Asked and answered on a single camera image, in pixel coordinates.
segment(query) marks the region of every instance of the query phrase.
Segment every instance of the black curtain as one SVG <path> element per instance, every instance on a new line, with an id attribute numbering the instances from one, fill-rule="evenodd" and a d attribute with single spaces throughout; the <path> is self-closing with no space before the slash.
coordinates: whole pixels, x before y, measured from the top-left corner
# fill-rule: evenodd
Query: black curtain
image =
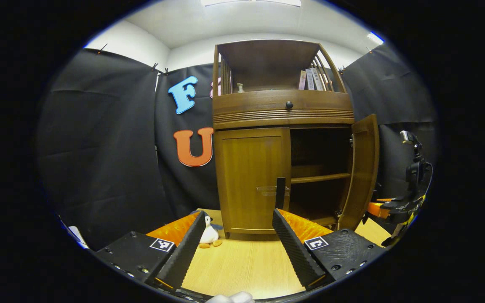
<path id="1" fill-rule="evenodd" d="M 168 90 L 190 76 L 197 78 L 196 84 L 191 84 L 196 95 L 193 98 L 189 96 L 189 100 L 194 100 L 195 104 L 177 114 L 177 104 Z M 166 195 L 178 217 L 188 215 L 199 207 L 220 209 L 214 152 L 209 163 L 199 167 L 186 166 L 177 157 L 177 144 L 173 137 L 177 131 L 191 130 L 191 154 L 194 157 L 202 155 L 202 137 L 197 132 L 201 128 L 212 127 L 211 83 L 212 64 L 178 69 L 158 77 L 155 109 L 158 162 Z"/>
<path id="2" fill-rule="evenodd" d="M 356 121 L 376 114 L 379 124 L 379 173 L 377 198 L 406 193 L 405 169 L 413 163 L 414 150 L 402 144 L 400 131 L 414 133 L 426 160 L 436 167 L 439 155 L 437 114 L 422 79 L 396 50 L 387 44 L 345 67 L 342 79 L 353 103 Z"/>
<path id="3" fill-rule="evenodd" d="M 53 82 L 37 130 L 48 200 L 93 250 L 175 219 L 155 155 L 151 67 L 81 50 Z"/>

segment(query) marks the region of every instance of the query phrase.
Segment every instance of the stuffed penguin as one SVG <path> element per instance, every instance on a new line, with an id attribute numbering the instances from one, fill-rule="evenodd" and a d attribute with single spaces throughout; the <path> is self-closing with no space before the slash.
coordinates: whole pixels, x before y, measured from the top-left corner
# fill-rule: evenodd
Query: stuffed penguin
<path id="1" fill-rule="evenodd" d="M 218 231 L 220 229 L 223 229 L 222 226 L 219 226 L 218 224 L 212 224 L 212 218 L 207 215 L 207 213 L 204 211 L 205 215 L 205 230 L 203 231 L 202 238 L 200 239 L 200 248 L 202 249 L 208 249 L 210 244 L 212 243 L 213 246 L 219 246 L 222 244 L 222 240 L 218 239 Z"/>

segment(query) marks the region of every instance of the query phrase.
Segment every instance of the open cabinet door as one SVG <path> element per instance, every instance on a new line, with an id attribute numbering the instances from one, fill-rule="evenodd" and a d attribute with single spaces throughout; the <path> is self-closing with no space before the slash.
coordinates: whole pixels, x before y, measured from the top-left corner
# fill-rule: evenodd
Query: open cabinet door
<path id="1" fill-rule="evenodd" d="M 338 229 L 355 230 L 368 208 L 379 165 L 379 130 L 375 114 L 352 125 L 353 169 L 351 184 Z"/>

